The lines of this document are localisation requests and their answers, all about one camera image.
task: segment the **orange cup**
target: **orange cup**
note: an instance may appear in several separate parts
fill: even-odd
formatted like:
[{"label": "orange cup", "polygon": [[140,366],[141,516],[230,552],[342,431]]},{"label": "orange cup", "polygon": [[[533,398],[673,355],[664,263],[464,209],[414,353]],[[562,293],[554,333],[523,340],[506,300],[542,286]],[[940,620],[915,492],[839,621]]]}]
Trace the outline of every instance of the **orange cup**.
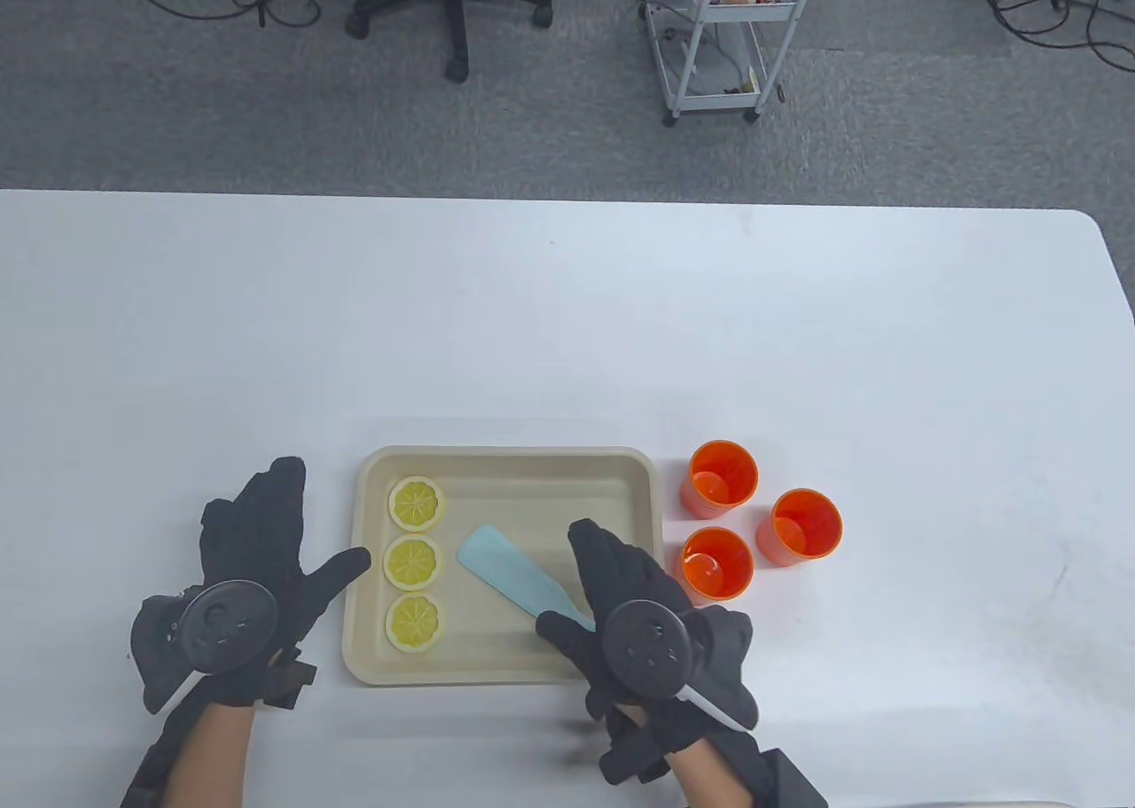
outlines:
[{"label": "orange cup", "polygon": [[757,570],[749,545],[725,528],[701,528],[679,556],[682,579],[708,601],[728,601],[749,588]]},{"label": "orange cup", "polygon": [[843,519],[818,491],[792,489],[773,504],[757,528],[757,547],[773,565],[796,565],[826,557],[843,538]]},{"label": "orange cup", "polygon": [[734,441],[707,441],[693,452],[682,504],[698,519],[716,519],[748,503],[760,479],[757,463]]}]

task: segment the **chair wheel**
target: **chair wheel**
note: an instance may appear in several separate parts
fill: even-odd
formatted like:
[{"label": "chair wheel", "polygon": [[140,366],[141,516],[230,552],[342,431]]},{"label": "chair wheel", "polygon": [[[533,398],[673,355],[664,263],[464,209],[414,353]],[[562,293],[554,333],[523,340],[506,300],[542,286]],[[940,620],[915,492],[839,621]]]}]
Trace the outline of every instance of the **chair wheel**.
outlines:
[{"label": "chair wheel", "polygon": [[532,14],[532,24],[536,26],[541,26],[541,28],[549,28],[552,26],[552,5],[537,6],[535,12]]},{"label": "chair wheel", "polygon": [[465,83],[469,79],[469,61],[453,58],[445,65],[445,77],[453,83]]},{"label": "chair wheel", "polygon": [[347,31],[347,36],[353,36],[354,39],[365,39],[370,34],[370,17],[353,12],[347,16],[347,20],[343,25],[343,30]]}]

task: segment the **lemon slice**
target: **lemon slice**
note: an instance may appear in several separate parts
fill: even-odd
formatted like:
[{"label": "lemon slice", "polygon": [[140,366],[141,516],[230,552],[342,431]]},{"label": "lemon slice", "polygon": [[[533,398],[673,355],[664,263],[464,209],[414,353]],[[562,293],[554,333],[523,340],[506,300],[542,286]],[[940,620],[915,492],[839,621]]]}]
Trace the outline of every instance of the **lemon slice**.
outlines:
[{"label": "lemon slice", "polygon": [[400,537],[386,548],[382,571],[402,592],[426,589],[442,573],[442,549],[428,536]]},{"label": "lemon slice", "polygon": [[400,596],[386,614],[386,637],[406,654],[418,654],[434,646],[445,632],[442,605],[424,592]]},{"label": "lemon slice", "polygon": [[445,515],[445,495],[428,477],[398,480],[390,493],[390,517],[403,530],[429,530]]}]

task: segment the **gray carpet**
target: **gray carpet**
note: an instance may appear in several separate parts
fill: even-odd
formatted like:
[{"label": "gray carpet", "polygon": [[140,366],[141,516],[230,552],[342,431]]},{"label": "gray carpet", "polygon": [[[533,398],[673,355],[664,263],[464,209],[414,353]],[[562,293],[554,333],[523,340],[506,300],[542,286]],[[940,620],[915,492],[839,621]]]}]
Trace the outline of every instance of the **gray carpet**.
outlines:
[{"label": "gray carpet", "polygon": [[555,0],[550,31],[466,6],[461,87],[438,2],[365,42],[320,2],[261,31],[0,0],[0,187],[1074,208],[1135,298],[1135,75],[1026,47],[982,0],[813,0],[787,103],[672,131],[636,0]]}]

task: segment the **plastic tray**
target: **plastic tray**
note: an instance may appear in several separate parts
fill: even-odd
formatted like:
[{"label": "plastic tray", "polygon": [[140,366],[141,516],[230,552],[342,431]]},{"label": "plastic tray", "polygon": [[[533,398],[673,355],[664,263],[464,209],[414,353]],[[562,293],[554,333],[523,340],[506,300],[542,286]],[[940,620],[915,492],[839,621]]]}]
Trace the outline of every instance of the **plastic tray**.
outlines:
[{"label": "plastic tray", "polygon": [[[386,612],[402,592],[382,573],[382,552],[402,531],[387,498],[394,483],[422,474],[445,493],[445,519],[429,536],[445,569],[427,590],[442,601],[446,632],[421,654],[386,639]],[[369,684],[552,683],[578,679],[571,663],[536,636],[533,620],[457,563],[462,541],[491,524],[531,556],[587,612],[568,525],[590,517],[662,559],[657,475],[630,448],[386,447],[359,477],[352,545],[371,569],[347,590],[343,658]]]}]

